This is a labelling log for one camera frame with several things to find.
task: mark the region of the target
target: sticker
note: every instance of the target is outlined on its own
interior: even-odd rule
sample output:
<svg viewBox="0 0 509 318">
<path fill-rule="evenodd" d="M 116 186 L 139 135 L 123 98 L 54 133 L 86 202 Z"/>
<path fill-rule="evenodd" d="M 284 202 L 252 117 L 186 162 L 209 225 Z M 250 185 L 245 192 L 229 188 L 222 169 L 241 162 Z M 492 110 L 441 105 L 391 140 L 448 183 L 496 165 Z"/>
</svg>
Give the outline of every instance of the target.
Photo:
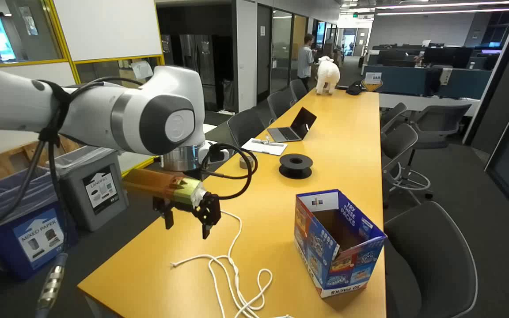
<svg viewBox="0 0 509 318">
<path fill-rule="evenodd" d="M 356 269 L 351 276 L 351 284 L 368 282 L 372 278 L 374 268 Z"/>
<path fill-rule="evenodd" d="M 31 264 L 40 262 L 64 243 L 64 232 L 54 211 L 49 211 L 36 220 L 17 227 L 13 232 L 19 238 Z"/>
<path fill-rule="evenodd" d="M 84 179 L 86 192 L 96 215 L 103 213 L 119 200 L 114 174 L 107 167 L 95 176 Z"/>
<path fill-rule="evenodd" d="M 29 34 L 31 38 L 40 36 L 40 29 L 38 29 L 38 26 L 36 26 L 36 20 L 34 20 L 33 15 L 31 15 L 31 10 L 29 10 L 29 8 L 20 8 L 20 13 L 22 13 L 22 17 L 24 17 L 24 24 L 26 24 L 27 34 Z"/>
<path fill-rule="evenodd" d="M 365 73 L 365 82 L 368 86 L 383 86 L 383 73 Z"/>
</svg>

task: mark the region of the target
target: cardboard box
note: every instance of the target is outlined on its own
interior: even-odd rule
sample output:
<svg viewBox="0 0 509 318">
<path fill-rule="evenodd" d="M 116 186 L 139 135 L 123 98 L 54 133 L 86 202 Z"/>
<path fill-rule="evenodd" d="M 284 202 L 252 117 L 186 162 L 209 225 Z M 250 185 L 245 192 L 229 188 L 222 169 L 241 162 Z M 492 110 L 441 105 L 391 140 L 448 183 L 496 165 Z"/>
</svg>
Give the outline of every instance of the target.
<svg viewBox="0 0 509 318">
<path fill-rule="evenodd" d="M 323 299 L 367 287 L 388 239 L 337 190 L 298 195 L 294 229 Z"/>
</svg>

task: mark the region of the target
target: laptop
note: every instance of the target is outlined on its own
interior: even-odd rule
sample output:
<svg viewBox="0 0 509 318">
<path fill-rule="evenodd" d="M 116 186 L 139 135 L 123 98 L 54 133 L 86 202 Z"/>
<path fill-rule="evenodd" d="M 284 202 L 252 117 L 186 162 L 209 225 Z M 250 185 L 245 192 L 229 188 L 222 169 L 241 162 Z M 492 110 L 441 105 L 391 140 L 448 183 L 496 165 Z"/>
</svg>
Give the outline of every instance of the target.
<svg viewBox="0 0 509 318">
<path fill-rule="evenodd" d="M 315 121 L 317 117 L 310 110 L 301 109 L 291 128 L 271 128 L 269 135 L 277 144 L 301 142 L 307 139 Z"/>
</svg>

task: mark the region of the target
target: black cable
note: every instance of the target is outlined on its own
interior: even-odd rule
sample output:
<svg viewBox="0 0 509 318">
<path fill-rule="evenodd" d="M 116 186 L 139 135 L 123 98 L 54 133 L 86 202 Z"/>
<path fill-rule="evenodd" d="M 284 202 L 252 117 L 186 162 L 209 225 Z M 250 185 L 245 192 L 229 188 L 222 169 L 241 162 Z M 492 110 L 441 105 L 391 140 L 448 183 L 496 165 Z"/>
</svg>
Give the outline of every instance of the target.
<svg viewBox="0 0 509 318">
<path fill-rule="evenodd" d="M 54 146 L 49 147 L 49 169 L 50 169 L 50 179 L 52 179 L 56 193 L 57 193 L 57 206 L 59 206 L 59 209 L 63 211 L 63 215 L 66 218 L 64 220 L 66 222 L 66 225 L 64 225 L 66 227 L 64 229 L 66 236 L 64 236 L 63 252 L 68 253 L 72 250 L 72 246 L 75 245 L 73 243 L 75 241 L 75 220 L 73 220 L 73 215 L 68 209 L 66 200 L 64 200 L 63 185 L 59 181 L 59 172 L 57 172 L 57 156 L 56 156 L 56 147 Z"/>
<path fill-rule="evenodd" d="M 15 209 L 20 208 L 20 204 L 22 204 L 22 200 L 24 200 L 27 190 L 29 190 L 29 185 L 31 185 L 31 181 L 33 181 L 33 178 L 34 178 L 34 174 L 36 174 L 36 170 L 38 170 L 38 165 L 40 165 L 40 162 L 42 162 L 45 146 L 47 146 L 45 142 L 40 142 L 40 144 L 38 144 L 38 149 L 36 149 L 36 155 L 34 155 L 33 163 L 31 163 L 31 167 L 29 167 L 27 178 L 24 179 L 24 185 L 22 185 L 19 195 L 15 197 L 13 204 L 0 215 L 0 223 L 3 223 L 4 220 L 8 220 L 8 216 L 11 216 L 11 215 L 15 213 Z"/>
<path fill-rule="evenodd" d="M 208 172 L 208 167 L 209 167 L 209 160 L 213 155 L 216 153 L 222 153 L 224 149 L 227 151 L 234 151 L 236 155 L 241 156 L 241 160 L 247 163 L 248 167 L 248 174 L 247 176 L 225 176 L 225 174 L 211 174 Z M 252 181 L 254 181 L 254 176 L 257 174 L 259 170 L 259 160 L 254 153 L 250 151 L 245 151 L 245 149 L 238 149 L 234 146 L 229 146 L 229 144 L 216 144 L 209 149 L 208 156 L 204 158 L 202 162 L 202 172 L 206 176 L 213 176 L 213 178 L 220 178 L 220 179 L 231 179 L 231 181 L 241 181 L 241 179 L 247 179 L 245 186 L 241 188 L 241 192 L 234 193 L 234 195 L 227 195 L 227 197 L 222 197 L 218 195 L 220 200 L 234 200 L 234 199 L 239 199 L 241 195 L 245 195 L 250 186 L 252 186 Z"/>
<path fill-rule="evenodd" d="M 107 82 L 128 82 L 128 84 L 135 84 L 135 86 L 144 86 L 142 82 L 137 82 L 137 80 L 133 80 L 133 79 L 103 77 L 103 79 L 96 79 L 96 80 L 82 86 L 79 91 L 75 91 L 75 93 L 72 94 L 72 102 L 75 102 L 79 96 L 93 91 L 95 87 L 105 86 Z"/>
</svg>

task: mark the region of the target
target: black office chair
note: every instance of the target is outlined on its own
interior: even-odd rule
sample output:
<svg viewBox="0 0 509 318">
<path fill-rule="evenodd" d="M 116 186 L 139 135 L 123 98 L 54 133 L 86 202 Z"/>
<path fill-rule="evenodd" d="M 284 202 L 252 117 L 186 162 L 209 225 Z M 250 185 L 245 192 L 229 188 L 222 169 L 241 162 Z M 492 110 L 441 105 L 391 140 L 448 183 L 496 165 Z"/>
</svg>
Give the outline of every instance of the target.
<svg viewBox="0 0 509 318">
<path fill-rule="evenodd" d="M 388 135 L 383 135 L 383 178 L 384 202 L 390 202 L 390 195 L 397 190 L 407 192 L 414 202 L 420 206 L 421 200 L 416 197 L 418 192 L 427 192 L 432 183 L 423 174 L 406 167 L 404 158 L 418 146 L 420 137 L 416 130 L 409 125 L 400 125 Z"/>
<path fill-rule="evenodd" d="M 268 102 L 259 103 L 255 107 L 255 112 L 266 128 L 269 128 L 275 123 L 275 117 Z"/>
<path fill-rule="evenodd" d="M 420 142 L 411 155 L 409 167 L 413 167 L 416 151 L 420 149 L 446 149 L 450 146 L 448 139 L 460 132 L 469 109 L 471 105 L 429 107 L 414 117 L 413 125 L 420 135 Z"/>
<path fill-rule="evenodd" d="M 261 123 L 257 109 L 241 112 L 229 121 L 232 142 L 236 147 L 243 147 L 252 139 L 257 139 L 266 126 Z"/>
<path fill-rule="evenodd" d="M 407 112 L 407 107 L 404 103 L 399 103 L 395 109 L 390 109 L 383 112 L 381 116 L 381 133 L 386 135 L 390 133 L 397 125 L 404 123 L 404 117 Z"/>
<path fill-rule="evenodd" d="M 301 80 L 292 80 L 291 93 L 292 93 L 292 103 L 298 103 L 308 94 L 308 89 Z"/>
<path fill-rule="evenodd" d="M 391 246 L 411 266 L 421 292 L 421 318 L 464 317 L 480 296 L 480 278 L 471 246 L 437 202 L 414 208 L 386 223 Z M 395 308 L 399 287 L 390 273 L 390 308 Z"/>
<path fill-rule="evenodd" d="M 273 96 L 269 96 L 269 107 L 271 107 L 271 114 L 273 114 L 273 121 L 277 121 L 278 117 L 282 117 L 284 114 L 287 114 L 292 109 L 292 94 L 291 89 L 280 91 Z"/>
</svg>

